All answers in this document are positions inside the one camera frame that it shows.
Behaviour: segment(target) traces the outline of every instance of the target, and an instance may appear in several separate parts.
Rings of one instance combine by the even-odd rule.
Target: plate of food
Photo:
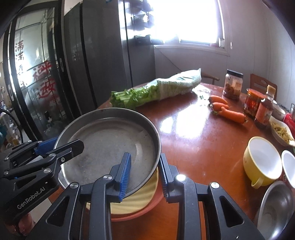
[[[287,124],[275,119],[273,116],[270,117],[269,123],[271,125],[271,133],[280,144],[284,147],[295,147],[294,138]]]

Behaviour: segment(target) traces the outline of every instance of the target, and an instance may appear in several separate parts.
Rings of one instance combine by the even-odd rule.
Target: yellow mug
[[[277,149],[263,137],[252,137],[249,140],[243,165],[251,186],[255,189],[273,183],[283,170]]]

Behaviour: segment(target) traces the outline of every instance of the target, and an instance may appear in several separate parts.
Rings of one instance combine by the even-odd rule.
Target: wooden chair
[[[274,98],[276,100],[276,96],[278,92],[278,86],[276,84],[268,81],[267,79],[263,77],[257,76],[255,74],[250,75],[250,88],[265,94],[267,85],[271,85],[272,87],[276,89],[275,98]]]
[[[209,75],[209,74],[207,74],[207,73],[204,73],[204,72],[202,72],[202,71],[201,71],[201,77],[202,77],[202,78],[210,78],[210,79],[212,79],[212,85],[214,85],[215,80],[216,80],[216,81],[219,81],[219,78],[214,77],[214,76],[211,76],[211,75]]]

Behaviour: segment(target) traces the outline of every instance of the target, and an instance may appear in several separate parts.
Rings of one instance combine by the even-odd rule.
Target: round table
[[[243,168],[243,153],[253,136],[268,139],[281,154],[286,148],[272,136],[269,129],[258,129],[254,121],[238,124],[212,114],[208,107],[210,95],[222,96],[223,88],[201,83],[192,92],[161,101],[154,101],[136,110],[156,126],[169,164],[179,173],[201,184],[218,182],[241,209],[253,220],[268,187],[251,187]],[[231,110],[243,111],[246,95],[228,101]],[[100,108],[111,107],[109,101]],[[54,200],[60,191],[51,196]],[[178,204],[163,198],[150,212],[125,222],[113,222],[114,240],[175,239]],[[204,220],[202,238],[205,239]]]

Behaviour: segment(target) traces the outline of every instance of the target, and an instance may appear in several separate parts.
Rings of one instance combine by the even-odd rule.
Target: shredded food
[[[271,127],[276,131],[276,133],[287,143],[290,141],[294,141],[294,139],[288,134],[287,129],[285,127],[281,127],[276,123],[270,123]]]

